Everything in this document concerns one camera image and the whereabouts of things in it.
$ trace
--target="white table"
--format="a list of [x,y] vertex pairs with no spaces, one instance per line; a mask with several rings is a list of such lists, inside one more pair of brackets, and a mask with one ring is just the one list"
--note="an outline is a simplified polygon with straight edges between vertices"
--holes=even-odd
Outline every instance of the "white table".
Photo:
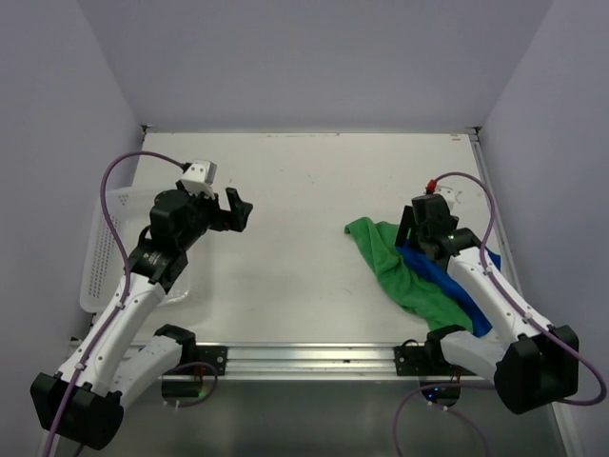
[[[384,294],[344,226],[362,216],[398,224],[430,178],[479,176],[467,135],[150,133],[143,149],[215,162],[225,208],[224,188],[234,187],[254,210],[243,233],[209,231],[197,242],[189,295],[157,308],[136,342],[166,323],[225,344],[424,340],[426,322]],[[179,175],[145,157],[133,186],[169,189]],[[460,178],[442,184],[458,194],[461,227],[481,236],[481,191]]]

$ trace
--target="white backdrop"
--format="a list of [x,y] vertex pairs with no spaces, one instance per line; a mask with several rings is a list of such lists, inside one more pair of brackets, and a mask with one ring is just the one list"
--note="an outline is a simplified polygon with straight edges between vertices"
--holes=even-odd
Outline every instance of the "white backdrop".
[[481,126],[551,0],[79,0],[142,123]]
[[[482,151],[526,297],[579,334],[609,379],[609,3],[556,0],[482,129]],[[579,398],[598,383],[581,368]],[[573,408],[586,455],[606,455],[609,403]]]
[[[29,397],[84,322],[78,306],[93,203],[107,163],[139,129],[72,0],[0,6],[0,455],[31,456]],[[128,168],[113,183],[128,182]]]

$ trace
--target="metal edge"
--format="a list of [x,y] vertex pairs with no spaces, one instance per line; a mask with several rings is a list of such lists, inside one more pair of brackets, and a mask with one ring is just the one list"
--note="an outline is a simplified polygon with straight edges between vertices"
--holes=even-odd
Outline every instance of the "metal edge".
[[[43,457],[44,451],[45,451],[45,443],[47,442],[48,436],[49,436],[49,431],[43,429],[41,436],[40,436],[40,442],[38,443],[36,453],[34,454],[36,457]],[[54,456],[57,453],[57,447],[59,446],[59,442],[63,439],[64,439],[63,436],[55,435],[55,439],[53,440],[53,444],[50,448],[51,456]]]
[[[143,345],[133,344],[124,355],[132,357]],[[374,344],[288,344],[232,346],[228,348],[224,379],[275,381],[447,381],[444,373],[398,376],[394,348]],[[72,342],[71,351],[77,344]],[[467,376],[468,379],[481,379]],[[181,380],[182,375],[164,375]]]
[[141,136],[140,136],[140,148],[144,147],[144,143],[146,142],[146,135],[148,133],[148,130],[151,128],[152,126],[149,126],[147,124],[142,124],[140,126],[140,130],[141,132]]
[[180,128],[169,128],[162,126],[151,126],[148,125],[147,133],[268,133],[268,134],[335,134],[340,135],[341,133],[426,133],[426,134],[469,134],[470,128],[455,128],[455,129],[405,129],[405,128],[389,128],[389,129],[350,129],[350,128],[298,128],[298,127],[288,127],[288,128],[210,128],[210,129],[180,129]]
[[[484,155],[482,154],[482,147],[478,131],[478,129],[471,129],[471,131],[468,132],[469,141],[474,152],[474,158],[476,159],[476,165],[478,166],[481,179],[488,186],[491,194],[495,195],[493,185],[488,174],[488,168],[486,167],[486,163],[484,161]],[[502,264],[506,266],[505,276],[516,291],[522,294],[521,282],[518,278],[518,274],[516,273],[516,265],[514,264],[512,250],[507,242],[507,236],[501,220],[501,211],[499,208],[497,208],[495,232],[500,241],[501,261]],[[566,455],[568,457],[580,457],[585,455],[581,439],[577,433],[577,426],[575,424],[571,407],[556,402],[553,403],[551,407],[554,411],[554,418],[556,419],[557,427],[559,428],[560,438],[562,439],[562,445],[564,446]]]
[[396,343],[246,343],[246,342],[197,342],[197,346],[222,345],[228,348],[393,348],[402,342]]

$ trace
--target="black base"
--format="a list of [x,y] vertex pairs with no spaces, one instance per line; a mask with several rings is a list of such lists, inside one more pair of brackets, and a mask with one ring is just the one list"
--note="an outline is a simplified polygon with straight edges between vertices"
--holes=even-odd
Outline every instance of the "black base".
[[[550,330],[574,350],[578,335],[568,326]],[[495,387],[515,414],[556,402],[578,391],[579,361],[543,335],[521,337],[497,363]]]
[[442,355],[440,340],[449,333],[462,330],[465,328],[461,326],[438,328],[427,333],[424,346],[408,345],[409,342],[416,343],[415,340],[406,340],[400,346],[395,346],[393,352],[396,374],[398,376],[454,376],[455,370],[460,368],[461,375],[473,375],[474,373],[466,369],[450,365]]
[[[228,348],[226,346],[197,346],[195,347],[195,356],[190,360],[205,362],[212,365],[218,371],[218,377],[222,377],[226,372],[226,356],[228,354]],[[170,378],[164,378],[161,383],[161,394],[163,398],[196,398],[201,392],[203,385],[203,378],[200,376],[200,369],[198,367],[191,368],[190,371],[175,371],[171,374],[191,374],[192,379],[190,381],[174,381]],[[212,376],[211,372],[207,371],[206,376]]]
[[[40,425],[49,430],[68,383],[40,373],[29,388]],[[59,423],[57,433],[95,450],[103,449],[114,438],[123,422],[120,394],[101,397],[75,387]]]

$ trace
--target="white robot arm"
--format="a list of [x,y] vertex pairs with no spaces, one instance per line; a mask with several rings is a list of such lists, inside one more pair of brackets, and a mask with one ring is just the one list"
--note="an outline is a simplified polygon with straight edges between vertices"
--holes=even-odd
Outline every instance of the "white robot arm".
[[126,276],[80,347],[51,376],[40,373],[30,394],[41,426],[59,417],[57,432],[93,449],[116,434],[125,409],[159,376],[178,364],[196,362],[195,335],[163,326],[149,344],[119,366],[136,332],[187,265],[187,250],[208,230],[243,231],[252,205],[226,189],[230,210],[220,209],[211,184],[216,166],[184,165],[177,189],[159,193],[150,225],[128,257]]
[[[555,328],[534,310],[499,273],[487,253],[481,262],[481,241],[469,228],[457,228],[457,224],[458,218],[450,214],[444,198],[428,192],[414,198],[412,207],[404,208],[396,247],[408,242],[442,268],[478,305],[499,341],[484,341],[459,326],[440,328],[427,335],[427,361],[480,375],[495,385],[505,405],[517,414],[576,393],[579,361],[544,334],[551,333],[577,351],[575,332],[568,326]],[[523,315],[515,311],[493,280],[524,310]]]

